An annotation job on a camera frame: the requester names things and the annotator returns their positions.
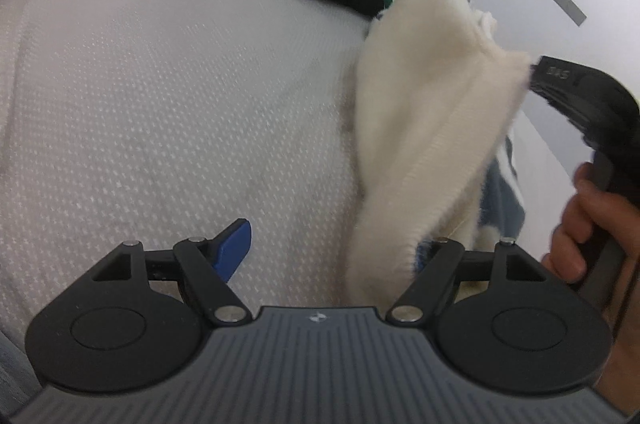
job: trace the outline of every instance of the blue clip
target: blue clip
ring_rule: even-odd
[[[211,241],[215,252],[213,269],[227,283],[251,247],[251,224],[238,218]]]

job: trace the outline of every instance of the textured white fabric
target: textured white fabric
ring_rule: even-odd
[[[473,248],[487,166],[529,84],[529,57],[496,45],[486,18],[482,26],[466,0],[395,0],[364,43],[355,128],[366,196],[347,270],[354,304],[386,311],[412,282],[425,236]]]
[[[0,0],[0,327],[120,241],[241,216],[252,309],[337,303],[366,29],[316,0]]]

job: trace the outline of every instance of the circular pad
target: circular pad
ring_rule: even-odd
[[[534,307],[505,310],[492,322],[494,336],[511,348],[546,350],[556,346],[566,334],[558,316]]]
[[[71,327],[74,339],[94,350],[116,350],[132,344],[145,333],[145,319],[121,307],[105,307],[83,314]]]
[[[598,312],[551,280],[490,284],[446,309],[435,330],[442,353],[460,373],[522,395],[593,384],[612,341]]]

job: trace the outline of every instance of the black handle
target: black handle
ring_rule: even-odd
[[[594,153],[590,178],[602,191],[623,195],[637,205],[638,188],[601,151]],[[587,273],[581,281],[573,284],[572,288],[602,311],[611,299],[626,253],[601,227],[595,227],[591,238],[578,245],[578,248],[587,263]]]

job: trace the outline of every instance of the black handheld device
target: black handheld device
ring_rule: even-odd
[[[531,87],[594,147],[598,185],[637,203],[633,97],[606,74],[551,58]],[[592,389],[613,342],[601,309],[623,260],[605,233],[585,246],[588,273],[574,288],[512,241],[477,252],[439,240],[384,318],[281,307],[254,318],[225,283],[248,231],[237,220],[171,250],[111,251],[31,322],[26,351],[44,388],[10,422],[636,422]],[[149,280],[177,281],[183,302]],[[467,280],[488,288],[454,302]]]

